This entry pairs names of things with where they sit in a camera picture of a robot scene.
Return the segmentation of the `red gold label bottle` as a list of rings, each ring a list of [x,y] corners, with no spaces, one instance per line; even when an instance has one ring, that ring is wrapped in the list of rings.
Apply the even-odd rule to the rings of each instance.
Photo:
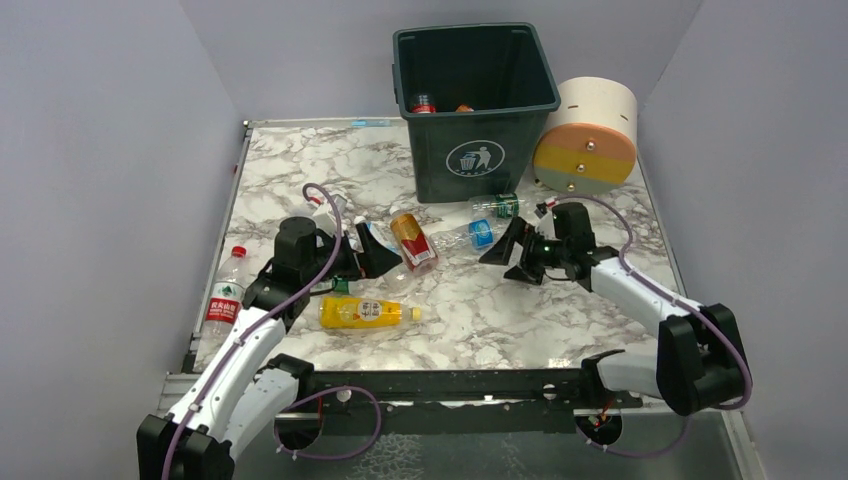
[[[414,275],[425,275],[434,270],[439,261],[438,254],[415,216],[397,206],[392,206],[389,213],[389,228],[406,267]]]

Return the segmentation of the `clear bottle blue label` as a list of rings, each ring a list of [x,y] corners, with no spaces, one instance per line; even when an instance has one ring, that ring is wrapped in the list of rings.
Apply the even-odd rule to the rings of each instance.
[[[505,233],[508,219],[480,218],[450,230],[430,234],[438,253],[484,252]]]

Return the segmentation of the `clear bottle dark green label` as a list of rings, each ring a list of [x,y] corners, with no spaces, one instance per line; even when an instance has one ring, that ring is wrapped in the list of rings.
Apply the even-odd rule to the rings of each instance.
[[[535,215],[543,217],[550,206],[539,199],[519,196],[515,193],[492,194],[473,197],[468,200],[468,219],[477,221],[481,219],[497,220],[511,219],[522,215]]]

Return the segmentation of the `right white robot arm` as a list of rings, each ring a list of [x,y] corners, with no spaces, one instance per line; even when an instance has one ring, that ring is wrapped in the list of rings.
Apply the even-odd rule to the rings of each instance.
[[[610,350],[584,359],[582,381],[592,401],[602,402],[612,392],[639,393],[663,400],[680,416],[745,406],[753,380],[733,312],[721,303],[679,296],[632,266],[624,248],[598,245],[584,202],[577,196],[548,208],[551,237],[513,218],[480,263],[508,265],[519,246],[519,260],[505,278],[539,285],[549,270],[559,269],[656,338],[653,355]]]

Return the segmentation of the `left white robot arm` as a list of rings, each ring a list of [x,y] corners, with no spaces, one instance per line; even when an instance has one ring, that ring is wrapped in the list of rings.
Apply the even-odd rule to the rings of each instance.
[[[253,438],[309,386],[312,366],[261,365],[330,279],[375,279],[401,264],[364,223],[352,249],[344,231],[330,235],[307,217],[283,220],[266,267],[247,288],[224,346],[164,416],[149,415],[136,433],[142,479],[230,479]]]

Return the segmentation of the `dark green trash bin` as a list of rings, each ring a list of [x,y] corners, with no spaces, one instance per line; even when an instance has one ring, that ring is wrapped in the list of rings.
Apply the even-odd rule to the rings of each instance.
[[[421,203],[514,192],[561,104],[529,23],[398,30],[392,73]],[[431,94],[437,112],[410,113],[416,93]],[[460,104],[475,111],[455,112]]]

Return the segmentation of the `clear bottle green white label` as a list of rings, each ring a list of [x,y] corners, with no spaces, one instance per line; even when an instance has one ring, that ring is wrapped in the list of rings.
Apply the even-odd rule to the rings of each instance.
[[[350,287],[349,281],[345,280],[345,279],[341,279],[341,278],[335,278],[333,280],[332,291],[335,294],[339,294],[339,295],[350,295],[351,294],[351,287]]]

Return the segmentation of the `clear square jasmine bottle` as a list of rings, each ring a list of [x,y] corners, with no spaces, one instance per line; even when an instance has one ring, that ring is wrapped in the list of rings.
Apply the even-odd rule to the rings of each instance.
[[[393,292],[411,290],[414,278],[389,229],[359,215],[354,218],[360,266],[369,279],[382,279]]]

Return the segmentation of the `yellow juice bottle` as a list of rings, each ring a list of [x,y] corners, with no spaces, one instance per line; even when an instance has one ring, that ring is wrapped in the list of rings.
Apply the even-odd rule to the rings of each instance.
[[[416,323],[423,311],[401,303],[350,296],[322,300],[319,324],[325,329],[376,329]]]

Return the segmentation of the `white round drawer cabinet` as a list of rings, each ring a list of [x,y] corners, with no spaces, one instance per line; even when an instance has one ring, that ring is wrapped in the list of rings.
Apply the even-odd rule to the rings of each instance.
[[[637,163],[638,102],[615,80],[582,76],[557,86],[561,106],[543,129],[533,158],[535,179],[561,193],[605,194],[622,186]]]

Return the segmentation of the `red cap bottle table edge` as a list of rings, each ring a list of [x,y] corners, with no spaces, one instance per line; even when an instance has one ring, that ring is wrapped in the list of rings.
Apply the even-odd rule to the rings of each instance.
[[[234,246],[214,277],[203,315],[201,338],[225,339],[231,331],[248,284],[247,249]]]

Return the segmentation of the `blue tape piece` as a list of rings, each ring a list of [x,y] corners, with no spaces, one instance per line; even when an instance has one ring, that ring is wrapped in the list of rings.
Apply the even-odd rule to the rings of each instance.
[[[351,122],[351,126],[356,128],[389,127],[390,125],[389,119],[356,119]]]

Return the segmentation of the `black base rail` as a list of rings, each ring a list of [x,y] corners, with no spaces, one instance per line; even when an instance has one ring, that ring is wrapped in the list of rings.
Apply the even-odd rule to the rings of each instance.
[[[291,367],[285,354],[262,367]],[[591,400],[581,369],[466,371],[318,371],[273,424],[290,449],[319,435],[566,433],[599,428],[617,436],[617,408],[639,408],[624,392]]]

